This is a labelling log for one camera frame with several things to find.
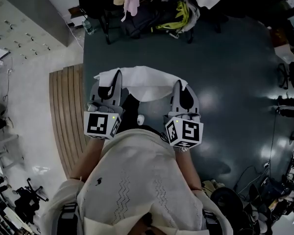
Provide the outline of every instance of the water bottle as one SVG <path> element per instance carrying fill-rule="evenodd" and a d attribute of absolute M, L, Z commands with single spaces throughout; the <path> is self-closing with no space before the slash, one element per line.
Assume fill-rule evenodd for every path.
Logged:
<path fill-rule="evenodd" d="M 82 24 L 84 26 L 85 31 L 88 33 L 88 35 L 93 35 L 94 34 L 95 30 L 92 27 L 91 23 L 87 19 L 85 19 L 82 22 Z"/>

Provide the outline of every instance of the white floor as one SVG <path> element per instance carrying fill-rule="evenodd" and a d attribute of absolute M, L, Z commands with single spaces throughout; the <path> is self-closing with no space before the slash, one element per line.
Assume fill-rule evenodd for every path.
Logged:
<path fill-rule="evenodd" d="M 24 163 L 9 169 L 5 176 L 13 189 L 26 186 L 26 179 L 29 177 L 34 186 L 43 186 L 45 196 L 51 199 L 66 178 L 51 123 L 49 73 L 83 63 L 83 49 L 71 36 L 71 44 L 67 48 L 44 56 L 30 60 L 13 55 L 5 57 L 4 65 L 0 67 L 0 108 L 6 105 L 2 97 L 7 91 L 7 70 L 12 67 L 12 63 L 8 110 L 5 115 L 13 121 L 13 131 L 19 138 L 9 143 L 7 149 L 12 157 L 23 156 Z M 4 195 L 11 203 L 19 198 L 9 189 Z M 45 206 L 46 203 L 41 201 L 35 223 L 38 223 Z"/>

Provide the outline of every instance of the white marker cube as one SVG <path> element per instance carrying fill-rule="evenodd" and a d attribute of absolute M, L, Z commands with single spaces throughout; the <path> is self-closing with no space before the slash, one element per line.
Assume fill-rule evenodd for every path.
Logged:
<path fill-rule="evenodd" d="M 84 112 L 84 134 L 91 138 L 112 139 L 120 124 L 117 113 Z"/>
<path fill-rule="evenodd" d="M 203 123 L 172 117 L 166 124 L 171 146 L 192 148 L 201 143 Z"/>

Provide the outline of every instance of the white shirt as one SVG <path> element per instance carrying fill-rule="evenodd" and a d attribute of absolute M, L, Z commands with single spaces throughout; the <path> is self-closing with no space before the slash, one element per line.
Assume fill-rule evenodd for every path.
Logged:
<path fill-rule="evenodd" d="M 56 195 L 62 205 L 63 193 Z M 189 189 L 173 148 L 141 129 L 124 131 L 105 143 L 102 158 L 81 187 L 77 203 L 85 235 L 126 235 L 147 212 L 152 214 L 152 225 L 166 234 L 209 234 L 202 230 L 203 207 L 216 214 L 224 235 L 233 234 L 217 206 L 202 191 Z M 43 219 L 50 222 L 47 216 Z"/>

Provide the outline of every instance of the wooden plank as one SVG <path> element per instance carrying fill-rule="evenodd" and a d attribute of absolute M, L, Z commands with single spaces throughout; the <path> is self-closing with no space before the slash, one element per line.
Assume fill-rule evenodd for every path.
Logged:
<path fill-rule="evenodd" d="M 80 103 L 79 73 L 80 73 L 79 65 L 74 65 L 75 112 L 76 112 L 76 120 L 77 120 L 77 128 L 78 128 L 79 140 L 80 140 L 80 143 L 81 143 L 81 146 L 82 146 L 82 151 L 84 152 L 85 149 L 86 149 L 86 140 L 85 140 L 84 126 L 83 126 L 84 111 L 81 109 L 81 103 Z"/>
<path fill-rule="evenodd" d="M 77 155 L 80 157 L 83 153 L 82 146 L 79 140 L 79 133 L 78 133 L 78 127 L 77 127 L 77 118 L 76 118 L 76 112 L 75 112 L 75 104 L 80 104 L 79 101 L 75 101 L 74 98 L 74 67 L 69 67 L 69 102 L 70 102 L 70 112 L 71 112 L 71 122 L 72 122 L 72 128 L 73 128 L 73 135 L 74 135 L 74 141 L 75 146 L 77 150 Z"/>
<path fill-rule="evenodd" d="M 68 173 L 71 172 L 71 165 L 69 163 L 68 156 L 66 154 L 66 149 L 64 145 L 64 139 L 62 134 L 62 128 L 61 128 L 61 121 L 60 121 L 60 114 L 59 114 L 59 101 L 58 101 L 58 76 L 57 72 L 53 73 L 53 102 L 54 102 L 54 115 L 55 115 L 55 122 L 57 127 L 57 134 L 59 137 L 59 142 L 61 146 L 61 152 L 62 156 L 66 165 L 66 168 L 68 170 Z"/>
<path fill-rule="evenodd" d="M 69 138 L 64 118 L 64 109 L 63 109 L 63 96 L 62 96 L 62 71 L 57 71 L 57 78 L 58 78 L 58 105 L 59 105 L 59 115 L 60 115 L 60 123 L 61 123 L 61 130 L 63 135 L 63 141 L 66 151 L 66 156 L 69 160 L 70 167 L 73 168 L 74 162 L 71 154 L 71 148 L 69 145 Z"/>
<path fill-rule="evenodd" d="M 56 77 L 56 73 L 49 73 L 49 100 L 50 100 L 52 128 L 53 128 L 54 139 L 55 139 L 55 143 L 57 145 L 60 161 L 61 161 L 64 173 L 65 173 L 65 176 L 68 178 L 69 171 L 67 169 L 67 165 L 65 164 L 64 157 L 62 154 L 62 149 L 61 149 L 59 135 L 58 135 L 58 129 L 57 129 L 56 120 L 55 120 L 54 98 L 53 98 L 53 75 Z"/>
<path fill-rule="evenodd" d="M 84 124 L 84 111 L 85 111 L 85 103 L 84 103 L 84 82 L 83 82 L 83 64 L 79 65 L 79 96 L 80 96 L 80 103 L 81 103 L 81 109 L 82 109 L 82 119 L 83 119 L 83 124 Z M 85 136 L 85 141 L 86 144 L 88 143 L 90 137 L 89 136 Z"/>
<path fill-rule="evenodd" d="M 69 69 L 68 67 L 63 68 L 62 70 L 62 97 L 63 97 L 64 119 L 65 119 L 67 134 L 68 134 L 71 158 L 73 160 L 73 164 L 75 164 L 78 161 L 78 154 L 77 154 L 77 149 L 75 145 L 72 121 L 71 121 L 70 102 L 69 102 Z"/>

